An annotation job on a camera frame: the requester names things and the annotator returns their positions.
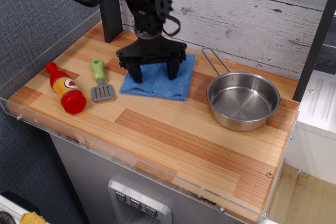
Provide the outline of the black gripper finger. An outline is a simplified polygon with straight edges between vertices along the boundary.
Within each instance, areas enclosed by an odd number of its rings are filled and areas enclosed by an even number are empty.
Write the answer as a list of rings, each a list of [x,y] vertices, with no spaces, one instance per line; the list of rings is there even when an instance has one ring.
[[[127,70],[131,78],[136,83],[142,83],[142,71],[140,65],[126,65]]]
[[[177,77],[181,61],[178,59],[174,59],[172,61],[167,62],[167,71],[168,77],[170,80],[173,80]]]

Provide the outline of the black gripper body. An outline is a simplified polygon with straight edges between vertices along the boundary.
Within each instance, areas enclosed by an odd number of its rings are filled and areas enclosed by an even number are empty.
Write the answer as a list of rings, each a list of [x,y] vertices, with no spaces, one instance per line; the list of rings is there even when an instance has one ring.
[[[186,44],[169,40],[161,35],[144,39],[138,38],[134,43],[116,52],[119,66],[139,66],[161,62],[178,62],[186,60]]]

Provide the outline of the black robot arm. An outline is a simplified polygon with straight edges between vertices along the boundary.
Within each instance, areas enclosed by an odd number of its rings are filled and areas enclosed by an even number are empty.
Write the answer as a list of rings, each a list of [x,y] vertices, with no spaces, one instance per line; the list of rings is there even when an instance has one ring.
[[[119,65],[127,69],[132,79],[142,82],[142,65],[166,63],[167,75],[177,77],[180,64],[186,59],[187,45],[163,37],[167,20],[181,22],[171,16],[172,0],[125,0],[134,19],[137,41],[116,52]]]

